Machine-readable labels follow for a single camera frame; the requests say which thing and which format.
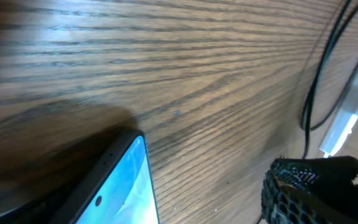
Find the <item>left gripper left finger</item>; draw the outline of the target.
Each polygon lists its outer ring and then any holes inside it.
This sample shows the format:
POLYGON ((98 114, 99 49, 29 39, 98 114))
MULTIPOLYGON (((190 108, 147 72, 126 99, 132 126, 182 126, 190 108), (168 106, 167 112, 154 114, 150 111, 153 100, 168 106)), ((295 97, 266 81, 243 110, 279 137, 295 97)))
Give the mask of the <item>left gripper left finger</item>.
POLYGON ((0 214, 0 224, 48 223, 67 199, 73 186, 63 186, 21 207, 0 214))

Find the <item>blue-screen smartphone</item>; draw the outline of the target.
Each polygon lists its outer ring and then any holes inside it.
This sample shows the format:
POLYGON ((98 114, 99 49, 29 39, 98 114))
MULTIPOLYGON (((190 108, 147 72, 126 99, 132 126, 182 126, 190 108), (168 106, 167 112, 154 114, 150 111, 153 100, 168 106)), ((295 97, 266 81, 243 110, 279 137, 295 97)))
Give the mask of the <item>blue-screen smartphone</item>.
POLYGON ((51 223, 158 224, 147 140, 126 129, 77 185, 51 223))

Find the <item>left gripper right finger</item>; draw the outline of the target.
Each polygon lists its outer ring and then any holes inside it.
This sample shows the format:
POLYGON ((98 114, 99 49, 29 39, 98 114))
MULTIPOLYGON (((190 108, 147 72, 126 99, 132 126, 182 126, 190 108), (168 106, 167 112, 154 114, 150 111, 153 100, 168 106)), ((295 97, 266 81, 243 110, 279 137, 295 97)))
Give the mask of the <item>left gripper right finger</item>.
POLYGON ((358 223, 358 160, 275 159, 261 192, 267 223, 358 223))

